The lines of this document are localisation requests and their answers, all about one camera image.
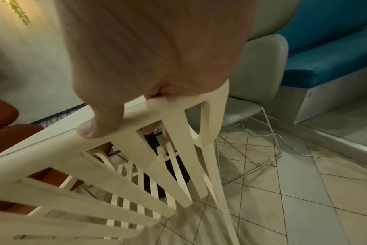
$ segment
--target cable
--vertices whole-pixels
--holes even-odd
[[[239,126],[239,125],[241,125],[241,126],[243,127],[244,132],[248,133],[249,135],[251,135],[251,136],[253,136],[253,137],[265,137],[265,136],[272,136],[272,134],[266,134],[266,135],[253,135],[252,133],[245,131],[245,127],[244,127],[244,125],[242,125],[242,124],[236,124],[236,125],[234,125],[234,126]],[[285,143],[285,142],[284,142],[284,140],[283,140],[283,138],[280,136],[280,134],[274,134],[274,135],[275,135],[275,136],[277,136],[277,137],[279,137],[279,138],[280,138],[280,140],[281,140],[281,142],[282,142],[283,144],[285,144],[286,146],[288,146],[289,148],[291,148],[291,149],[292,149],[292,150],[294,150],[296,153],[298,153],[298,154],[300,154],[300,155],[302,155],[302,156],[305,156],[305,157],[316,157],[316,158],[321,158],[321,159],[326,159],[326,160],[330,160],[330,161],[336,162],[336,160],[334,160],[334,159],[330,159],[330,158],[326,158],[326,157],[320,157],[320,156],[314,156],[314,155],[307,155],[307,154],[303,154],[303,153],[299,152],[298,150],[296,150],[294,147],[292,147],[292,146],[290,146],[289,144]],[[349,167],[349,168],[351,168],[351,169],[353,169],[353,170],[355,170],[355,171],[362,170],[364,173],[366,173],[366,174],[367,174],[367,169],[366,169],[366,168],[363,168],[363,167],[361,167],[361,166],[359,166],[359,165],[357,165],[357,164],[355,164],[355,163],[351,163],[351,162],[343,162],[343,161],[341,161],[340,163],[348,164],[348,165],[351,165],[351,166],[356,166],[356,167],[358,168],[357,170],[356,170],[356,169],[354,169],[354,168],[352,168],[352,167]]]

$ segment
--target wall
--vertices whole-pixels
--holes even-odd
[[[81,103],[52,0],[19,0],[29,26],[0,0],[0,99],[30,123]]]

